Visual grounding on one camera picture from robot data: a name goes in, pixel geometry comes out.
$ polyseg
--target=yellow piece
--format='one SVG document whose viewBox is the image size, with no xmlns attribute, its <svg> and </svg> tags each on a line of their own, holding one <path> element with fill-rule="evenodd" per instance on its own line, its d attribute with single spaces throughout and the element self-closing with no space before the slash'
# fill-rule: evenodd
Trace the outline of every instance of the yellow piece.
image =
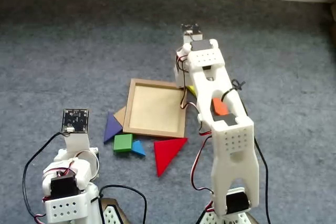
<svg viewBox="0 0 336 224">
<path fill-rule="evenodd" d="M 195 90 L 194 86 L 187 86 L 187 88 L 189 89 L 189 91 L 191 92 L 191 94 L 193 94 L 194 96 L 196 96 L 196 90 Z"/>
</svg>

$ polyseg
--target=gray carpet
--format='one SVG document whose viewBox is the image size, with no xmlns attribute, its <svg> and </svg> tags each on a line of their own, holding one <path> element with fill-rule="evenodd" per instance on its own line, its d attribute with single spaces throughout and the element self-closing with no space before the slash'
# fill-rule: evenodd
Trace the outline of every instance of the gray carpet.
<svg viewBox="0 0 336 224">
<path fill-rule="evenodd" d="M 157 178 L 153 140 L 147 156 L 115 155 L 103 145 L 108 111 L 127 101 L 131 78 L 173 81 L 180 23 L 198 22 L 216 38 L 270 169 L 273 223 L 333 223 L 336 205 L 336 60 L 329 38 L 328 6 L 265 0 L 0 0 L 1 223 L 33 223 L 22 199 L 27 160 L 60 129 L 63 108 L 89 108 L 91 145 L 101 158 L 98 186 L 125 184 L 148 198 L 147 223 L 195 223 L 209 201 L 190 185 L 201 145 L 196 113 L 187 112 L 188 143 Z M 33 211 L 44 212 L 41 173 L 52 161 L 55 140 L 28 170 Z M 195 181 L 210 186 L 212 145 Z M 260 205 L 265 217 L 265 169 L 260 163 Z M 133 223 L 142 199 L 120 189 L 115 197 Z"/>
</svg>

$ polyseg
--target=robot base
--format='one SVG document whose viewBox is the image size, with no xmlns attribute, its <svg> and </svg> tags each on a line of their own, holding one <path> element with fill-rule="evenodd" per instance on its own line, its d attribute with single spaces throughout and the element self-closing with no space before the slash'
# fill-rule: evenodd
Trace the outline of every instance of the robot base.
<svg viewBox="0 0 336 224">
<path fill-rule="evenodd" d="M 204 211 L 196 224 L 257 224 L 257 222 L 244 212 L 220 220 L 214 212 Z"/>
</svg>

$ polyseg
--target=orange block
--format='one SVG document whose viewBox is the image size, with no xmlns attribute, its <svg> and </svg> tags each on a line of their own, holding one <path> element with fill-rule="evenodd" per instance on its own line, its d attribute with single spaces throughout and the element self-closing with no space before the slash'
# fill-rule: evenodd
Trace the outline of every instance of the orange block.
<svg viewBox="0 0 336 224">
<path fill-rule="evenodd" d="M 216 115 L 227 115 L 229 114 L 229 109 L 226 104 L 220 100 L 220 98 L 213 98 L 212 104 Z"/>
</svg>

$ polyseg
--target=light blue piece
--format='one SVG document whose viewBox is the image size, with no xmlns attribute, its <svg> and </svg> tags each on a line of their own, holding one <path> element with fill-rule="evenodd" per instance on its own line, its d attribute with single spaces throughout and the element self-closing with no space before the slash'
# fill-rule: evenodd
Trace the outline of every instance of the light blue piece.
<svg viewBox="0 0 336 224">
<path fill-rule="evenodd" d="M 146 155 L 140 140 L 136 140 L 132 143 L 132 152 L 137 153 L 141 156 Z"/>
</svg>

